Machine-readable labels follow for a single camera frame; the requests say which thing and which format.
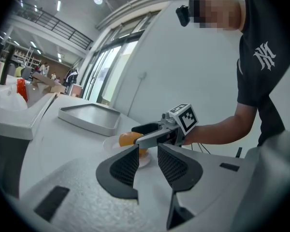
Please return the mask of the small white saucer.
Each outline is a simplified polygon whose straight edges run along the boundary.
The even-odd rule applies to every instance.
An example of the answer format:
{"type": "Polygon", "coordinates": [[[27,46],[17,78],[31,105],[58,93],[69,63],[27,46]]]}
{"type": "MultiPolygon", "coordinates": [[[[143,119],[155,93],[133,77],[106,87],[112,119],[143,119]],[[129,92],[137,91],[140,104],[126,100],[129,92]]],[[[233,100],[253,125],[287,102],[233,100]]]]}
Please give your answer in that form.
{"type": "MultiPolygon", "coordinates": [[[[119,148],[119,135],[108,137],[103,142],[104,150],[112,151],[119,148]]],[[[147,166],[151,161],[151,156],[146,152],[143,156],[139,157],[139,169],[147,166]]]]}

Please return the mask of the white ceramic sink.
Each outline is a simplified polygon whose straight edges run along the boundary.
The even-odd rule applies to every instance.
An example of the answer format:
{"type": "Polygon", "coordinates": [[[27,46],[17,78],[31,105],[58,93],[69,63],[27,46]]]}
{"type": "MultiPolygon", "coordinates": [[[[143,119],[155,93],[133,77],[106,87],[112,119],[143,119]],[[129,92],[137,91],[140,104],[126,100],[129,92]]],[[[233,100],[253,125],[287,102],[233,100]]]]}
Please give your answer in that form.
{"type": "MultiPolygon", "coordinates": [[[[16,83],[16,78],[10,78],[6,85],[0,85],[0,90],[16,83]]],[[[25,83],[28,108],[22,111],[7,111],[0,108],[1,136],[33,140],[44,113],[56,97],[55,93],[41,93],[36,86],[28,81],[25,83]]]]}

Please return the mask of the black balcony railing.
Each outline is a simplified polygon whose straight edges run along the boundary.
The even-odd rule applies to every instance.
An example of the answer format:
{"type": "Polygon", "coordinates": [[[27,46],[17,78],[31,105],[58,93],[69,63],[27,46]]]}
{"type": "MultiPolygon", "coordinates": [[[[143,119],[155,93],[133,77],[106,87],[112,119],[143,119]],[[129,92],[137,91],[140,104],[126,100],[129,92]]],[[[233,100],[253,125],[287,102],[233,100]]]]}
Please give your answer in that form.
{"type": "Polygon", "coordinates": [[[12,11],[16,16],[40,25],[55,34],[60,35],[73,44],[76,44],[84,50],[88,50],[93,43],[89,37],[80,31],[44,11],[43,9],[38,8],[36,5],[27,4],[20,1],[12,9],[12,11]]]}

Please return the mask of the clear plastic bag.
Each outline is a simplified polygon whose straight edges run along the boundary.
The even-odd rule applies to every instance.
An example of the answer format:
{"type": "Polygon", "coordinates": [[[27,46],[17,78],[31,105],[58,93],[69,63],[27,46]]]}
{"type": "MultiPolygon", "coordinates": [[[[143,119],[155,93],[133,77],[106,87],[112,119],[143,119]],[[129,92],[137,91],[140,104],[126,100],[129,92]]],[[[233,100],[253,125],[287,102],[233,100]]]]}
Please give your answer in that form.
{"type": "Polygon", "coordinates": [[[22,111],[28,108],[25,99],[17,93],[16,85],[0,90],[0,108],[7,111],[22,111]]]}

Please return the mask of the brown cardboard box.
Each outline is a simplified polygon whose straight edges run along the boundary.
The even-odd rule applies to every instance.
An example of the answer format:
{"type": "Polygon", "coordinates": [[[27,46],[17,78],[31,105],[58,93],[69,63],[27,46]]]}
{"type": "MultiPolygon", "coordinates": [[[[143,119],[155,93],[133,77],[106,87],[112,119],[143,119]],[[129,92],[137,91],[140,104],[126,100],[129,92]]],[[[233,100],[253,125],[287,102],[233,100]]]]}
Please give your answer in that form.
{"type": "Polygon", "coordinates": [[[41,93],[65,92],[65,86],[38,72],[32,74],[32,84],[36,86],[41,93]]]}

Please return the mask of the coat rack with clothes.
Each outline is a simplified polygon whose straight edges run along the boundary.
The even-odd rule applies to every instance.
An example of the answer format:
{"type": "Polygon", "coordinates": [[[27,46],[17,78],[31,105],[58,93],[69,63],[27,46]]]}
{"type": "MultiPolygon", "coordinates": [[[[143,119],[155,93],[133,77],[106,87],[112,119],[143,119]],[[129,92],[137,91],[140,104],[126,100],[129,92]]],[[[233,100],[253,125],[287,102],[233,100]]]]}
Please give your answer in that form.
{"type": "Polygon", "coordinates": [[[79,74],[78,67],[75,67],[75,68],[71,69],[70,71],[68,71],[63,85],[65,87],[69,87],[69,86],[71,86],[71,84],[75,84],[77,81],[78,74],[79,74]]]}

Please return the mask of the person's right forearm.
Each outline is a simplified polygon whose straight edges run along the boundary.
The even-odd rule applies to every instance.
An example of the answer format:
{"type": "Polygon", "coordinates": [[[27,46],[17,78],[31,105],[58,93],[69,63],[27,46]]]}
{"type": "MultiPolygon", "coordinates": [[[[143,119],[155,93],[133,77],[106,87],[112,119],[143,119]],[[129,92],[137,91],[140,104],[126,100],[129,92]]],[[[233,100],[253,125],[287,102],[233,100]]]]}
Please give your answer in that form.
{"type": "Polygon", "coordinates": [[[233,116],[216,124],[194,127],[183,144],[224,145],[238,141],[250,133],[256,113],[256,108],[238,104],[233,116]]]}

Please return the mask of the black faucet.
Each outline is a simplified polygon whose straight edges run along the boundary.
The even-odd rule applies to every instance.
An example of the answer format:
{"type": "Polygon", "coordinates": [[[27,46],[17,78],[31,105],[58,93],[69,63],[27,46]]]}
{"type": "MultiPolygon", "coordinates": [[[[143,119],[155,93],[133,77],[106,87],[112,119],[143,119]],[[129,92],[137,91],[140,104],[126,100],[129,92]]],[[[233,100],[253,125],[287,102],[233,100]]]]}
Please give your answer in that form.
{"type": "Polygon", "coordinates": [[[1,77],[0,77],[0,85],[6,85],[6,79],[9,72],[9,65],[11,63],[11,58],[14,55],[14,51],[15,51],[15,46],[12,45],[9,49],[9,52],[4,62],[4,66],[3,66],[1,77]]]}

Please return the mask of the red packet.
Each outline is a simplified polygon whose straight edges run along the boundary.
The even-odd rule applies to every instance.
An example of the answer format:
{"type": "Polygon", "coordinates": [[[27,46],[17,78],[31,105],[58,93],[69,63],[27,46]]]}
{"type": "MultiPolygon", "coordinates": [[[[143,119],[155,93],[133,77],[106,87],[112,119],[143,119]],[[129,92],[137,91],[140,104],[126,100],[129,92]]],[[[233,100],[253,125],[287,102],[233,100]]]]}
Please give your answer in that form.
{"type": "Polygon", "coordinates": [[[27,102],[28,96],[27,96],[27,90],[26,90],[26,83],[23,78],[20,78],[17,80],[16,89],[17,89],[17,93],[23,97],[25,102],[27,102]]]}

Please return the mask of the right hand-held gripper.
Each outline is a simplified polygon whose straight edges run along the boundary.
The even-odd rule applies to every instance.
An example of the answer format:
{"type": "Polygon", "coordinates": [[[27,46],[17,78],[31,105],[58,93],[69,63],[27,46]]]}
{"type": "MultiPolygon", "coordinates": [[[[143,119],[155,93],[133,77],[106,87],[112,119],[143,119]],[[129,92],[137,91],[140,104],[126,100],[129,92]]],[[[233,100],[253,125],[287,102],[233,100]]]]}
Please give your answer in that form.
{"type": "Polygon", "coordinates": [[[157,146],[159,138],[166,138],[175,132],[171,144],[181,146],[186,135],[197,125],[198,120],[191,104],[182,103],[161,115],[161,122],[151,122],[133,127],[132,132],[142,134],[134,141],[139,148],[151,148],[157,146]]]}

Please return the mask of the person's black t-shirt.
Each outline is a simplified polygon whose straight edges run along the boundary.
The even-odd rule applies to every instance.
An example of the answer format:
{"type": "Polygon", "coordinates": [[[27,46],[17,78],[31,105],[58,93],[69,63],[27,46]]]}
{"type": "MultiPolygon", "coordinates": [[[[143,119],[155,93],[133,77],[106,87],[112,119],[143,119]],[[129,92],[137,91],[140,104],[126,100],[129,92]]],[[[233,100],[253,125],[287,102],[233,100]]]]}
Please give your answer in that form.
{"type": "Polygon", "coordinates": [[[245,0],[237,101],[258,109],[258,145],[285,127],[269,95],[290,66],[290,0],[245,0]]]}

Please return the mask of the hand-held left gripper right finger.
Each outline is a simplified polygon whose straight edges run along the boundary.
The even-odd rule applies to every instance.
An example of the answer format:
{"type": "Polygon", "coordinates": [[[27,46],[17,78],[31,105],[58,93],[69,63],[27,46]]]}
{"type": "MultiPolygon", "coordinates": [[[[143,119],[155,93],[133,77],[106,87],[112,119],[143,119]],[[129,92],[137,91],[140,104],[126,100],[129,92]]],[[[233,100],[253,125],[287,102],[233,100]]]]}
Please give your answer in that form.
{"type": "Polygon", "coordinates": [[[203,175],[198,161],[164,144],[158,144],[158,165],[173,191],[192,189],[203,175]]]}

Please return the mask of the glass door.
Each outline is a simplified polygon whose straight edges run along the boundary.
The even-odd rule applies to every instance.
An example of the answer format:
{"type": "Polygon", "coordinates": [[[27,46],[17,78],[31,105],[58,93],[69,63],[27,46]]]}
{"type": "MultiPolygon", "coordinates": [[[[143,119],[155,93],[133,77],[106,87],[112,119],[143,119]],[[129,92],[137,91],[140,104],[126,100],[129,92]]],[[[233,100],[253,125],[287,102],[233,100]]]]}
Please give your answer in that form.
{"type": "Polygon", "coordinates": [[[93,54],[82,78],[81,98],[109,104],[117,83],[131,53],[136,47],[144,30],[124,35],[103,46],[93,54]]]}

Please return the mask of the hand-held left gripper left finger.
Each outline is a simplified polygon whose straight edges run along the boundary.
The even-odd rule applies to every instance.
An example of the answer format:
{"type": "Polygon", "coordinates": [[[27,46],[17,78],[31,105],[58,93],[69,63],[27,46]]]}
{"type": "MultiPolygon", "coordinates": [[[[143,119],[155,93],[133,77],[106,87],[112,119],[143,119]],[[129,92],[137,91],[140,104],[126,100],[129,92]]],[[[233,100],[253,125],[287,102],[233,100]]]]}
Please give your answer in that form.
{"type": "Polygon", "coordinates": [[[101,162],[96,169],[96,179],[112,197],[137,200],[138,191],[133,184],[138,168],[139,146],[131,145],[101,162]]]}

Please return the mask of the grey rectangular tray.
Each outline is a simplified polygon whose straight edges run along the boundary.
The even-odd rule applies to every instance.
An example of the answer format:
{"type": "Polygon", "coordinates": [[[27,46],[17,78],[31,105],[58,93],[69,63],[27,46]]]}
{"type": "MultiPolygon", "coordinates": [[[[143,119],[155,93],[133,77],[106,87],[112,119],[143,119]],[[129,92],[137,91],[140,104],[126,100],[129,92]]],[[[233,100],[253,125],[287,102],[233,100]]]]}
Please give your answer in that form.
{"type": "Polygon", "coordinates": [[[120,112],[98,103],[62,107],[58,118],[79,128],[104,136],[114,136],[120,112]]]}

